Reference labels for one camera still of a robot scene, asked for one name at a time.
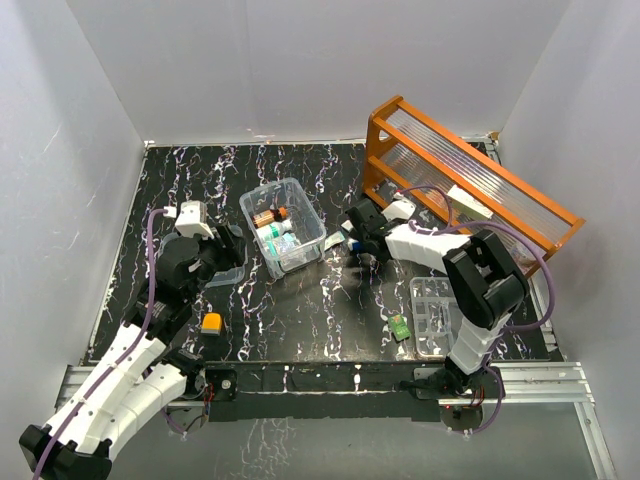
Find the blue white bandage roll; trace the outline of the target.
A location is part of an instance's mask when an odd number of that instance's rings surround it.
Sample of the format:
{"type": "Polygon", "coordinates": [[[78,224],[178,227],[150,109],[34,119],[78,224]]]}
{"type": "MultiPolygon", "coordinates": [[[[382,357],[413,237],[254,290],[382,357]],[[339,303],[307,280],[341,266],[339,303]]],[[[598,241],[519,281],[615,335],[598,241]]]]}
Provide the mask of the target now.
{"type": "Polygon", "coordinates": [[[357,240],[349,239],[348,240],[348,248],[349,248],[350,252],[358,253],[358,252],[361,251],[361,244],[357,240]]]}

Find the white bottle green label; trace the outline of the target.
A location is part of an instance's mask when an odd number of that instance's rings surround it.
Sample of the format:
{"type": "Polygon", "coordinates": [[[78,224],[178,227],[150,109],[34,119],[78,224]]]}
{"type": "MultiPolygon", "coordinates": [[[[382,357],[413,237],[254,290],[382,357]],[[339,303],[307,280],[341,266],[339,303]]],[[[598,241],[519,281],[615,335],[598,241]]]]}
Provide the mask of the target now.
{"type": "Polygon", "coordinates": [[[285,233],[291,231],[293,228],[290,219],[286,219],[282,222],[274,222],[256,230],[256,233],[261,241],[268,241],[274,238],[280,237],[285,233]]]}

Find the brown bottle orange cap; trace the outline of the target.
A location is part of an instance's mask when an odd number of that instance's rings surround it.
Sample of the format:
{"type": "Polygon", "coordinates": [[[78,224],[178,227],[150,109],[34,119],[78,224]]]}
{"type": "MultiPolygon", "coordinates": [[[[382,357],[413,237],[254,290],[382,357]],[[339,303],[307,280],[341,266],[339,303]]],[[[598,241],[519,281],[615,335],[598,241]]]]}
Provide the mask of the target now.
{"type": "Polygon", "coordinates": [[[274,222],[282,222],[288,218],[289,214],[285,207],[264,210],[252,216],[252,224],[258,229],[274,222]]]}

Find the blue sachet pack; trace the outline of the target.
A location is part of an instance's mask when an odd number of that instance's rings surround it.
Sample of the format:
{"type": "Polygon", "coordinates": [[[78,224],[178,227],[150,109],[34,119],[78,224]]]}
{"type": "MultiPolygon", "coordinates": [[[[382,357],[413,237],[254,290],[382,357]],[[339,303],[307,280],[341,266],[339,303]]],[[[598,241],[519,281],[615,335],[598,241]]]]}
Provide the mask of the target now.
{"type": "Polygon", "coordinates": [[[285,240],[283,237],[277,237],[272,240],[268,240],[265,245],[271,255],[279,256],[283,254],[285,240]]]}
{"type": "Polygon", "coordinates": [[[301,241],[293,233],[285,233],[272,241],[277,259],[281,263],[289,263],[300,259],[301,241]]]}

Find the clear plastic storage box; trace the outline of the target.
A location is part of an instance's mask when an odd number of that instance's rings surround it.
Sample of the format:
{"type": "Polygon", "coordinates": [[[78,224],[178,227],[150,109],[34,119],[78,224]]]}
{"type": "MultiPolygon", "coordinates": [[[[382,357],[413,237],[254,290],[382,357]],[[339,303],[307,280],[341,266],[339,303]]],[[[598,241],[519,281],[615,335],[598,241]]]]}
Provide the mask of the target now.
{"type": "Polygon", "coordinates": [[[256,187],[241,195],[240,208],[272,278],[323,260],[327,230],[298,180],[256,187]]]}

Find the white medicine carton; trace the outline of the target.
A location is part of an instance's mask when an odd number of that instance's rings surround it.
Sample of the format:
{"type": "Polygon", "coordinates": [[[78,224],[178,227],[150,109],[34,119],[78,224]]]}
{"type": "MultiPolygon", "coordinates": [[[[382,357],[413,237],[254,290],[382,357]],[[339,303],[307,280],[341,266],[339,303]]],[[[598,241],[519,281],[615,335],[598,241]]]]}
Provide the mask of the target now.
{"type": "Polygon", "coordinates": [[[478,221],[488,221],[492,219],[493,211],[457,185],[453,185],[449,189],[447,196],[453,207],[467,217],[478,221]]]}

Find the clear compartment tray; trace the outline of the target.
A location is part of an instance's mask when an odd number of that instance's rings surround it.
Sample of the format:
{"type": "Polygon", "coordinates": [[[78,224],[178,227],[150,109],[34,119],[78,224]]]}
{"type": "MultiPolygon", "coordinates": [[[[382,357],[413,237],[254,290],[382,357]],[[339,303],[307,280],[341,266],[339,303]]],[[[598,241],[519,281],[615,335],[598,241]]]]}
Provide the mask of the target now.
{"type": "Polygon", "coordinates": [[[417,354],[424,359],[446,357],[463,318],[449,279],[414,277],[410,295],[417,354]]]}

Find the small green packet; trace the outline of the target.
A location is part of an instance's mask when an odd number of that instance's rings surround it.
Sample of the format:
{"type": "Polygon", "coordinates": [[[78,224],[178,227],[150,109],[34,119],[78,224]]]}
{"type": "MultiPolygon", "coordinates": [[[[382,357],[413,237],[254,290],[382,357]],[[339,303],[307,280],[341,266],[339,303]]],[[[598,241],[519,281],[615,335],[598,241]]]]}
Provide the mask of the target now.
{"type": "Polygon", "coordinates": [[[411,331],[408,327],[406,318],[403,315],[394,315],[388,319],[387,323],[397,342],[402,342],[411,338],[411,331]]]}

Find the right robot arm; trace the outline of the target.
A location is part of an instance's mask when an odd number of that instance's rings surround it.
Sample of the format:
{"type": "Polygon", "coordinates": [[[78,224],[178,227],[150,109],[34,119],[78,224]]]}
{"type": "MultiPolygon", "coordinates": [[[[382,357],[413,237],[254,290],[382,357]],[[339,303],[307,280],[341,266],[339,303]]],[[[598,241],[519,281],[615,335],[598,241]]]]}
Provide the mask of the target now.
{"type": "Polygon", "coordinates": [[[473,235],[429,230],[385,216],[368,198],[345,214],[351,238],[376,260],[408,261],[447,276],[462,322],[445,360],[445,381],[453,394],[471,395],[481,385],[490,347],[530,292],[500,237],[489,229],[473,235]]]}

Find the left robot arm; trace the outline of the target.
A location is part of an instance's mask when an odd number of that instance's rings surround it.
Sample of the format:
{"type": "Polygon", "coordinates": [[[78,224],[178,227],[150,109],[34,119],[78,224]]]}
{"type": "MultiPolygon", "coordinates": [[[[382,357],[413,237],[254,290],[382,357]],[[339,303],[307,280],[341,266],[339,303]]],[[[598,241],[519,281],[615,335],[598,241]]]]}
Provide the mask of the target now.
{"type": "Polygon", "coordinates": [[[164,243],[98,365],[44,425],[22,433],[19,445],[35,478],[107,478],[157,413],[204,392],[202,359],[170,344],[199,293],[245,262],[246,240],[235,225],[218,224],[209,238],[177,234],[164,243]]]}

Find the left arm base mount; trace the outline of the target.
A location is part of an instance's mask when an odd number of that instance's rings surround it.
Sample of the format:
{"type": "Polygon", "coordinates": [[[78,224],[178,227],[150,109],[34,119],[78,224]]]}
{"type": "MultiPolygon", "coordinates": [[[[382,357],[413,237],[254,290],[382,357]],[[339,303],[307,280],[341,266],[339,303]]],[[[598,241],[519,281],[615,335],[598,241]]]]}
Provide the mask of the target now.
{"type": "Polygon", "coordinates": [[[161,360],[178,370],[183,379],[178,400],[231,401],[236,397],[238,375],[231,369],[209,369],[200,355],[184,349],[173,349],[161,360]]]}

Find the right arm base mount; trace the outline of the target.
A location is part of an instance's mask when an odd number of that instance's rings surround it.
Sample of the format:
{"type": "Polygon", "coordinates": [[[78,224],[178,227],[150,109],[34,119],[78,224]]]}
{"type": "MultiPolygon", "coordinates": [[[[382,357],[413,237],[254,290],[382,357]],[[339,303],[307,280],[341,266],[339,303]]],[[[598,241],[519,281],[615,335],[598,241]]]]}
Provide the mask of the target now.
{"type": "Polygon", "coordinates": [[[502,400],[504,387],[495,369],[480,369],[470,376],[445,367],[421,367],[413,370],[413,378],[401,380],[398,391],[419,400],[453,401],[463,407],[478,407],[488,400],[502,400]]]}

